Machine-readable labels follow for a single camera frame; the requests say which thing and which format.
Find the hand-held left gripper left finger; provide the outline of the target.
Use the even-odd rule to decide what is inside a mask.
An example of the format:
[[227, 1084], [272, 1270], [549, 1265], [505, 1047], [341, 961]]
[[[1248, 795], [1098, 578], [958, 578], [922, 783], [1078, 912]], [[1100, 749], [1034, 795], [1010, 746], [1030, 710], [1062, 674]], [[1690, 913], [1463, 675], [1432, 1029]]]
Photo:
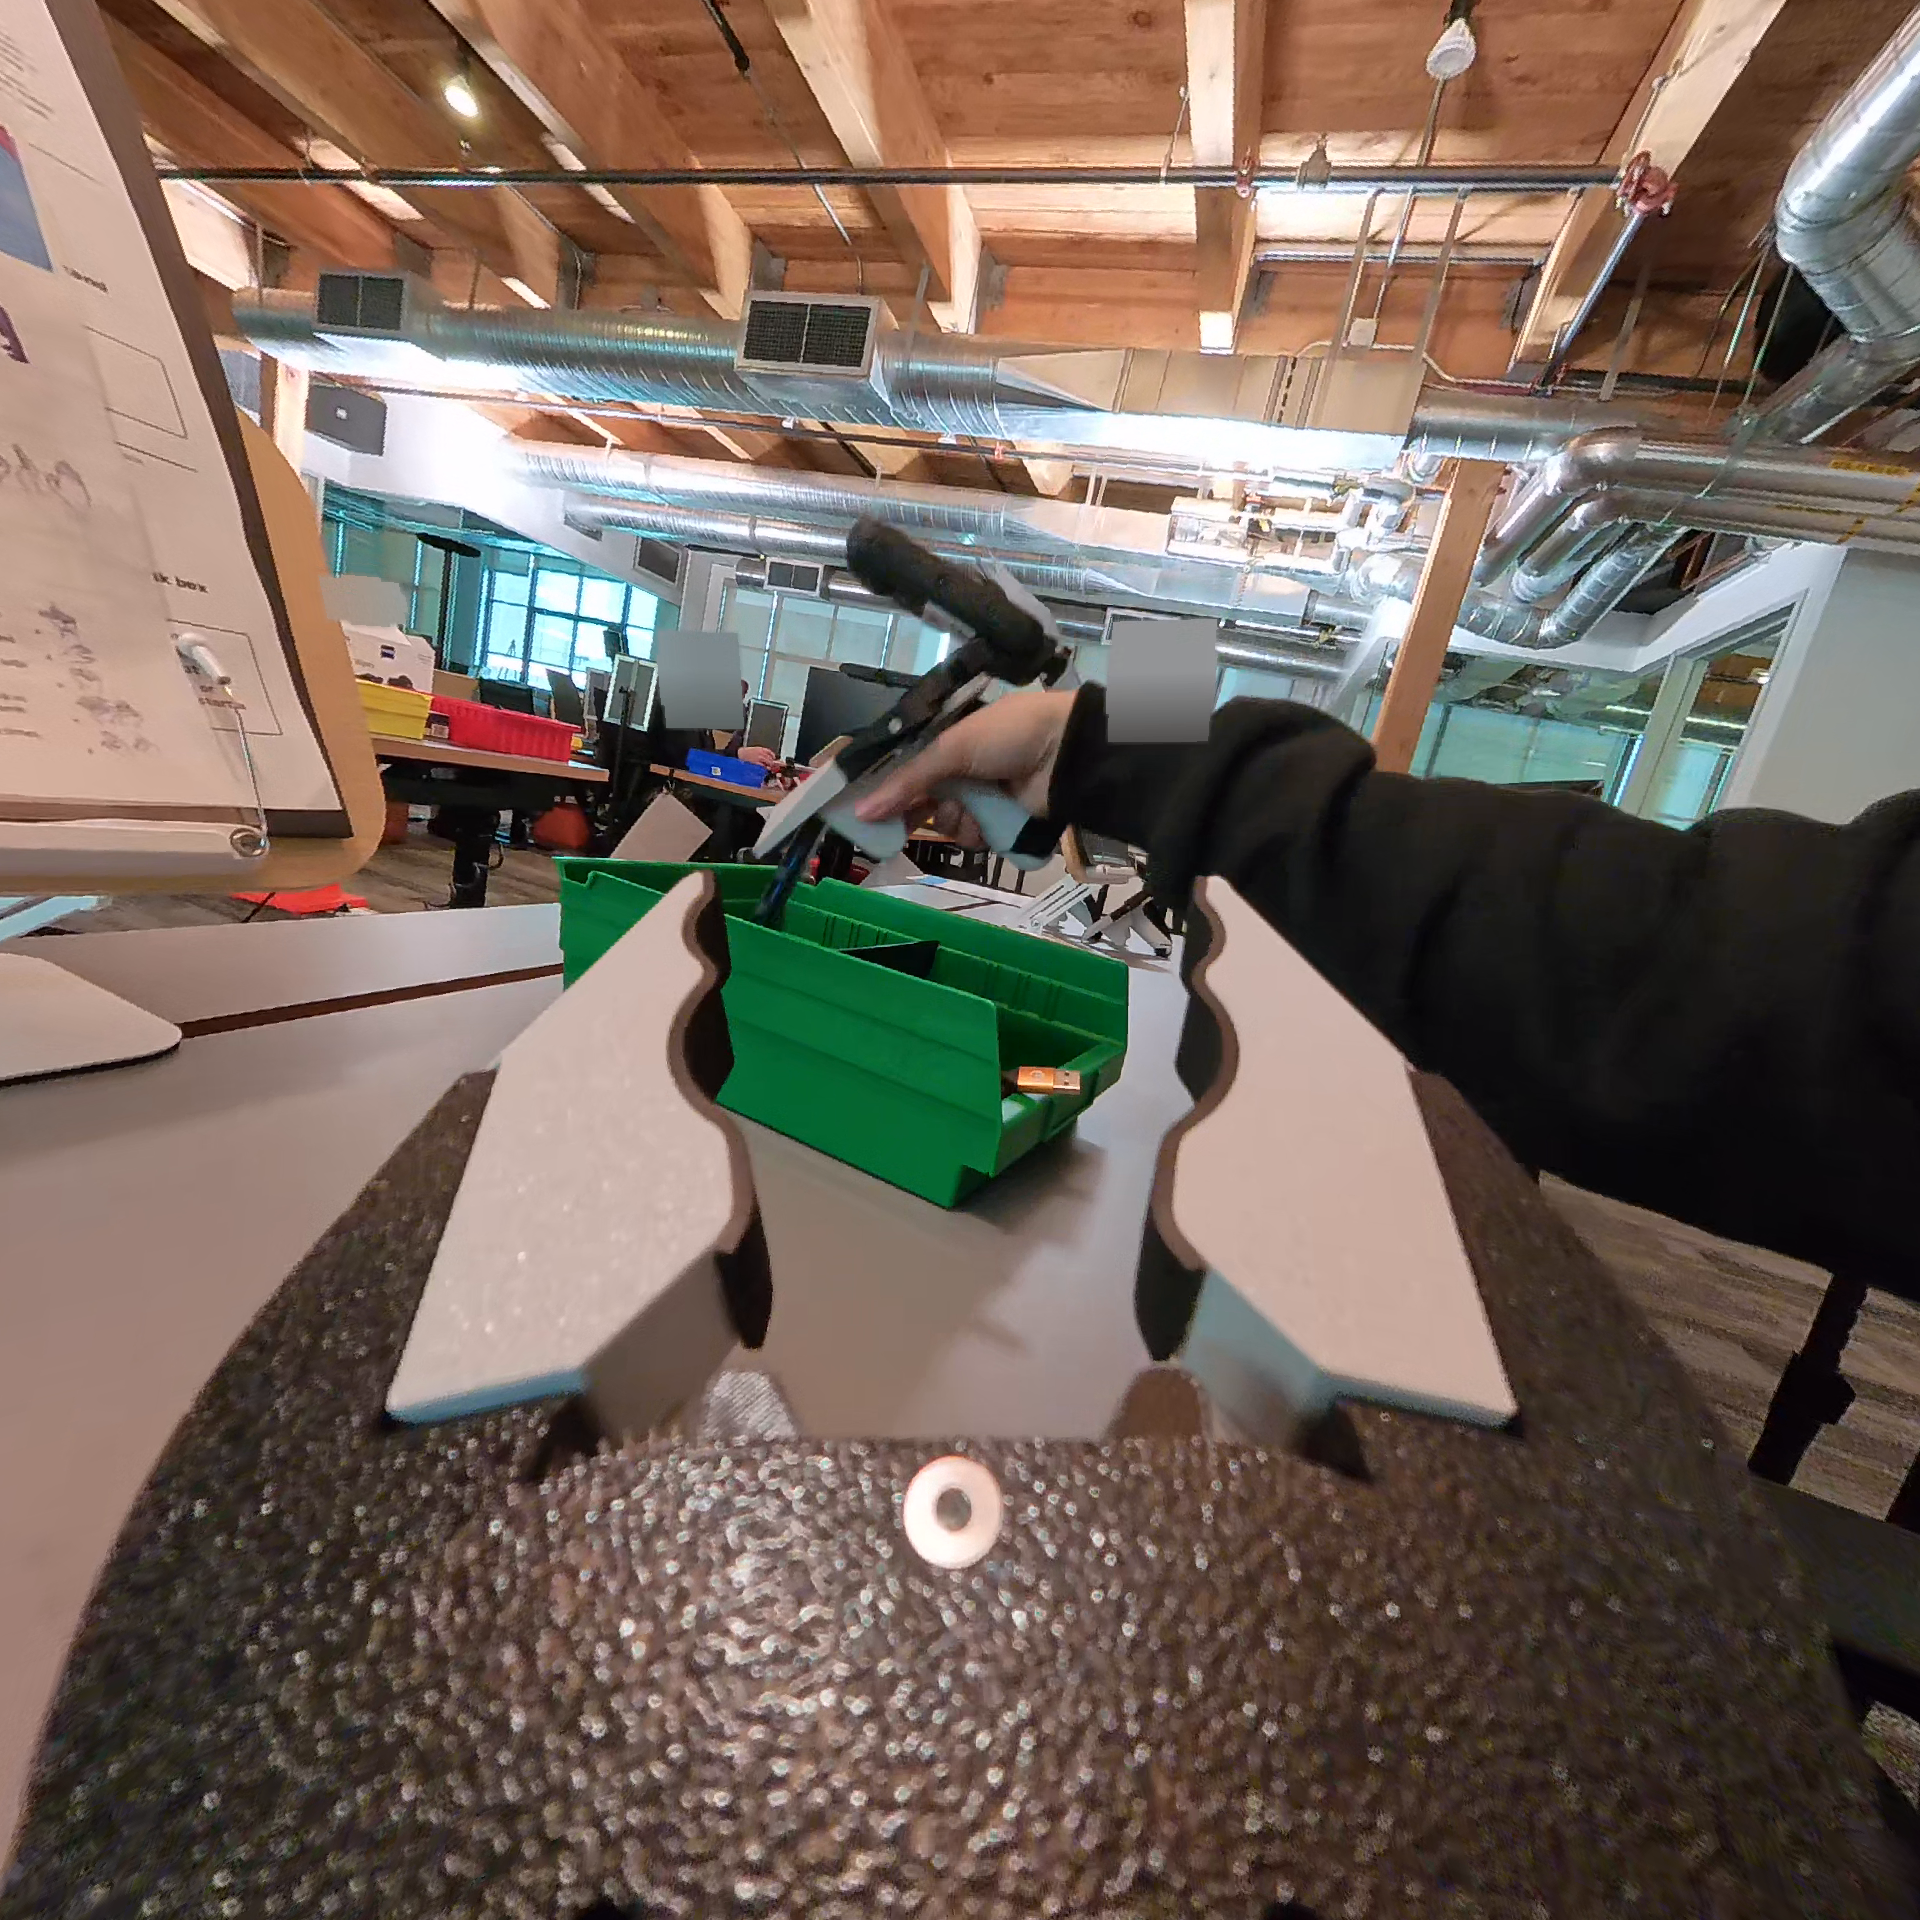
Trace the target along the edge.
[[683, 1411], [773, 1304], [715, 878], [673, 882], [497, 1057], [387, 1388], [425, 1427], [549, 1398], [597, 1434]]

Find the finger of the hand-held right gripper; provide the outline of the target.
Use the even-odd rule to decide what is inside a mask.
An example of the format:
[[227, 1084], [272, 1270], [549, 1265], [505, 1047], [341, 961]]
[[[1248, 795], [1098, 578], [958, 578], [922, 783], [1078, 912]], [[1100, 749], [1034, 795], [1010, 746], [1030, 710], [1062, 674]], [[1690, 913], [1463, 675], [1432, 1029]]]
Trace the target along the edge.
[[900, 818], [865, 822], [855, 814], [857, 804], [885, 779], [896, 762], [900, 762], [900, 755], [883, 755], [854, 777], [840, 760], [811, 769], [806, 779], [763, 812], [752, 857], [777, 856], [780, 847], [806, 825], [821, 825], [840, 836], [869, 866], [901, 857], [908, 828]]
[[931, 734], [958, 720], [965, 710], [976, 707], [992, 684], [994, 674], [985, 667], [965, 667], [959, 660], [938, 662], [917, 675], [898, 704], [875, 721], [821, 748], [821, 757], [807, 764], [788, 791], [803, 782], [811, 769], [833, 760], [840, 762], [848, 777], [854, 777], [885, 755], [901, 760], [915, 753]]

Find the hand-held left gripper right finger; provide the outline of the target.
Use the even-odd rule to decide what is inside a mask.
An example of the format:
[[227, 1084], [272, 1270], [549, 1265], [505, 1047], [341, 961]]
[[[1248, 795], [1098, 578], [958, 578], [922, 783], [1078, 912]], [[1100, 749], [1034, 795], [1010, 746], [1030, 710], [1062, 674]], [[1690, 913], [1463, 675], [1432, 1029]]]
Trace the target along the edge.
[[1398, 1047], [1222, 875], [1197, 878], [1134, 1315], [1223, 1424], [1348, 1405], [1507, 1429], [1519, 1402]]

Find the green plastic bin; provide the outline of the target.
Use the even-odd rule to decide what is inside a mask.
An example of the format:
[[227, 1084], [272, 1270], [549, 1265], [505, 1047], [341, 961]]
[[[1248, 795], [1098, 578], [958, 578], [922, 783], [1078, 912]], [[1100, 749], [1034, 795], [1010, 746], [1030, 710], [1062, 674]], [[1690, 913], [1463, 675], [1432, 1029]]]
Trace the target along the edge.
[[[926, 1201], [951, 1207], [1116, 1085], [1129, 1040], [1127, 970], [1003, 923], [803, 880], [780, 927], [753, 922], [772, 867], [561, 857], [559, 951], [574, 983], [686, 875], [727, 918], [731, 1071], [719, 1104]], [[938, 941], [928, 978], [842, 948]], [[1010, 1090], [1024, 1063], [1082, 1074], [1076, 1098]]]

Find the person's right forearm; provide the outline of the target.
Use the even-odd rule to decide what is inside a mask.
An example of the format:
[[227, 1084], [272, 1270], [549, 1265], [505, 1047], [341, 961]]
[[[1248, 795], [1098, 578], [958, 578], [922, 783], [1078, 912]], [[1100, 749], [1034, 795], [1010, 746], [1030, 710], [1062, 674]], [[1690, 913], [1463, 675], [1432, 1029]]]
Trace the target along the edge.
[[1046, 812], [1228, 882], [1532, 1170], [1916, 1298], [1916, 791], [1667, 828], [1384, 771], [1298, 702], [1124, 744], [1083, 685]]

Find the large black screen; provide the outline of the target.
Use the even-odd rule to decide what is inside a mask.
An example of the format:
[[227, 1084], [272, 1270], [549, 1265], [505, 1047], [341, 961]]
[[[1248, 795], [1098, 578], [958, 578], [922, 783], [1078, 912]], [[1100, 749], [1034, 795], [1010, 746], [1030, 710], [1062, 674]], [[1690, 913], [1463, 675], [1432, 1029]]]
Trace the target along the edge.
[[849, 738], [885, 716], [914, 685], [912, 674], [846, 662], [811, 666], [798, 707], [790, 757], [811, 762], [838, 738]]

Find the red plastic bin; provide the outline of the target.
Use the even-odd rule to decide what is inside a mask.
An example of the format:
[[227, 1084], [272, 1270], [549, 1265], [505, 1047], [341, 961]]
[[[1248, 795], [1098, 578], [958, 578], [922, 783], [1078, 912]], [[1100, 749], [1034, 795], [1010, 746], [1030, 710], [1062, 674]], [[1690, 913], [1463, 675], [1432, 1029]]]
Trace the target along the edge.
[[442, 727], [448, 746], [464, 751], [553, 764], [574, 755], [574, 726], [539, 713], [434, 693], [429, 720]]

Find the black ceiling pipe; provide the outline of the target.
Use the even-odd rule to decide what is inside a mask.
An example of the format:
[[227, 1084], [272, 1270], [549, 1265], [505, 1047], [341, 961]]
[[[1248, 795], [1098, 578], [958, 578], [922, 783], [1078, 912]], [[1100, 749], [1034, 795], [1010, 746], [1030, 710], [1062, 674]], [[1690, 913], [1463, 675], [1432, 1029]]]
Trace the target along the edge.
[[347, 187], [356, 183], [390, 191], [404, 189], [503, 189], [520, 185], [563, 187], [922, 187], [922, 185], [1086, 185], [1148, 187], [1191, 185], [1222, 187], [1234, 194], [1369, 194], [1399, 191], [1411, 196], [1457, 194], [1572, 194], [1615, 185], [1625, 161], [1551, 163], [1551, 161], [1334, 161], [1307, 156], [1293, 161], [1258, 161], [1246, 168], [1206, 163], [984, 163], [984, 165], [718, 165], [718, 168], [563, 168], [563, 165], [205, 165], [161, 161], [157, 180], [182, 180], [205, 185], [307, 185]]

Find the black floor lamp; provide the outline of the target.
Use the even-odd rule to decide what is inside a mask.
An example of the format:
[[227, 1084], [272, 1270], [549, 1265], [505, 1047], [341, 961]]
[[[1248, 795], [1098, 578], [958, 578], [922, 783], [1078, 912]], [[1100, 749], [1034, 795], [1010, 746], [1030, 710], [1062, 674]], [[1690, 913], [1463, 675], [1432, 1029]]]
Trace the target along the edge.
[[436, 663], [468, 672], [483, 585], [483, 548], [442, 532], [418, 532], [409, 629], [434, 644]]

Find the white box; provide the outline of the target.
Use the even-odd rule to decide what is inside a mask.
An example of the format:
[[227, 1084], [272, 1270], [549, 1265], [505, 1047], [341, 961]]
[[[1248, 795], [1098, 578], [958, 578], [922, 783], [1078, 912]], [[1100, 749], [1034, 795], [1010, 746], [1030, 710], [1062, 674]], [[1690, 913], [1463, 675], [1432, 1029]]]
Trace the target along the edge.
[[431, 696], [437, 662], [428, 637], [356, 620], [341, 620], [340, 626], [357, 680]]

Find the black chair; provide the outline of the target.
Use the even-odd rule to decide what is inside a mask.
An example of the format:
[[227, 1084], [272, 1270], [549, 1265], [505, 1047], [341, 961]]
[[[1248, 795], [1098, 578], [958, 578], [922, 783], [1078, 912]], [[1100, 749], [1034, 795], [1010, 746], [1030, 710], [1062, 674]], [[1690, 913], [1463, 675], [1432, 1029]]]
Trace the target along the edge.
[[1843, 1356], [1868, 1298], [1835, 1275], [1767, 1402], [1748, 1470], [1765, 1483], [1772, 1517], [1828, 1625], [1841, 1688], [1857, 1718], [1886, 1707], [1918, 1718], [1918, 1465], [1910, 1464], [1883, 1516], [1864, 1516], [1796, 1491], [1814, 1440], [1856, 1402]]

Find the white sheet with black border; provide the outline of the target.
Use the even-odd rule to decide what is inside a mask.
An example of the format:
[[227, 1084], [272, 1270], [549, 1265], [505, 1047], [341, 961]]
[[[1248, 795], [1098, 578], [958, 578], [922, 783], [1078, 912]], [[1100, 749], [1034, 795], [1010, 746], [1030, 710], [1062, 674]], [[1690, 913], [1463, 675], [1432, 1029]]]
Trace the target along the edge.
[[[94, 210], [80, 210], [80, 187], [61, 194], [61, 260], [81, 288], [107, 417], [129, 468], [178, 658], [251, 788], [232, 824], [146, 824], [212, 828], [213, 861], [266, 851], [272, 830], [341, 837], [347, 818], [309, 726], [240, 413], [132, 96], [113, 70], [95, 5], [43, 5], [95, 126], [69, 136], [66, 163], [100, 181]], [[80, 851], [72, 824], [107, 822], [133, 819], [4, 819], [4, 849], [26, 867], [32, 851]]]

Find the laminated instruction sheet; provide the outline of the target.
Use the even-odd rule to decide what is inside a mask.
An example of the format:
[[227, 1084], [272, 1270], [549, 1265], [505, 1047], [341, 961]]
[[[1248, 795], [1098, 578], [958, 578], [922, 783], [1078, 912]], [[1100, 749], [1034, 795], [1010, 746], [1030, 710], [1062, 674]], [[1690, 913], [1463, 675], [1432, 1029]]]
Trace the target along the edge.
[[68, 272], [98, 132], [43, 4], [4, 4], [1, 798], [5, 822], [236, 822], [240, 762], [179, 662]]

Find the silver ventilation duct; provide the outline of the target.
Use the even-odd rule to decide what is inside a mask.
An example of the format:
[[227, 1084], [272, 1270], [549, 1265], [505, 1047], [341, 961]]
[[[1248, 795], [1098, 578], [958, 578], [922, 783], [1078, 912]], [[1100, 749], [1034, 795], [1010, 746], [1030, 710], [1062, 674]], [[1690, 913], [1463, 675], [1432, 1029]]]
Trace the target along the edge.
[[307, 296], [232, 297], [253, 343], [324, 372], [525, 395], [643, 401], [928, 435], [1259, 463], [1276, 435], [1332, 435], [1310, 466], [1390, 460], [1426, 383], [1404, 348], [1238, 353], [1082, 348], [900, 326], [880, 299], [749, 292], [742, 318], [454, 306], [419, 275], [331, 269]]
[[1783, 263], [1838, 337], [1755, 413], [1752, 435], [1812, 444], [1918, 362], [1918, 13], [1835, 101], [1794, 158], [1773, 208]]
[[604, 446], [505, 441], [513, 471], [571, 496], [708, 514], [806, 521], [875, 518], [924, 538], [1040, 545], [1071, 538], [1068, 499], [765, 468], [756, 463]]

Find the wooden post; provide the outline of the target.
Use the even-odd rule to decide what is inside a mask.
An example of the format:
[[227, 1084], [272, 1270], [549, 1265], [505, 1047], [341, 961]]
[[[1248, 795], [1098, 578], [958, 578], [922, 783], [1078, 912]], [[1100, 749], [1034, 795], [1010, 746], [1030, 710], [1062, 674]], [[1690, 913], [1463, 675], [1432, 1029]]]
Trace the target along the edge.
[[1372, 726], [1376, 766], [1407, 774], [1419, 746], [1475, 557], [1505, 480], [1494, 460], [1451, 460], [1409, 614]]

